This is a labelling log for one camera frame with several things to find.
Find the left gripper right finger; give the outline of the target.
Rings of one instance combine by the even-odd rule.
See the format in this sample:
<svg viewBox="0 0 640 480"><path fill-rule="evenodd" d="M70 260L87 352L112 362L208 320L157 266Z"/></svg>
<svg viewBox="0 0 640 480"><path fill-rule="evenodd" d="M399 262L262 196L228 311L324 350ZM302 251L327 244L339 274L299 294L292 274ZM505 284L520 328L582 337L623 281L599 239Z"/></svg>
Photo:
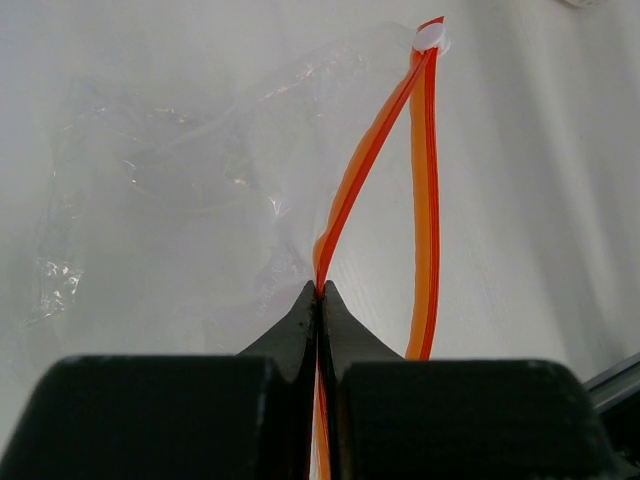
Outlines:
<svg viewBox="0 0 640 480"><path fill-rule="evenodd" d="M318 307L335 479L623 479L578 379L542 359L406 360L346 307Z"/></svg>

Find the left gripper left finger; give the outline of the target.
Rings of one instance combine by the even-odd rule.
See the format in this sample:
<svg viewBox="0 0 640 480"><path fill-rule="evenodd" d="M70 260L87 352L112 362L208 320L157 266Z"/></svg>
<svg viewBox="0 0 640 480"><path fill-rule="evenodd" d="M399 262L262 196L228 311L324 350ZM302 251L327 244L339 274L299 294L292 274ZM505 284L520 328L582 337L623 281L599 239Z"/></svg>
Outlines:
<svg viewBox="0 0 640 480"><path fill-rule="evenodd" d="M5 479L305 479L316 291L236 355L66 357L38 381Z"/></svg>

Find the clear orange zip top bag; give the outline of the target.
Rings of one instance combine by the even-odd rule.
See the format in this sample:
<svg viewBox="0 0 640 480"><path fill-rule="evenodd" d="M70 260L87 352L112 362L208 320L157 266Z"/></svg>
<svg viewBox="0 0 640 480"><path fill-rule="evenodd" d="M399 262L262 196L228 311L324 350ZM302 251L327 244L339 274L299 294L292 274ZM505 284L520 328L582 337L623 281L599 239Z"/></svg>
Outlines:
<svg viewBox="0 0 640 480"><path fill-rule="evenodd" d="M73 96L85 108L59 134L24 311L33 352L51 360L43 375L70 356L236 355L313 284L311 450L326 450L318 307L344 227L403 113L415 295L401 357L431 354L436 78L448 41L442 18L416 31L375 28L321 48L218 118L82 84Z"/></svg>

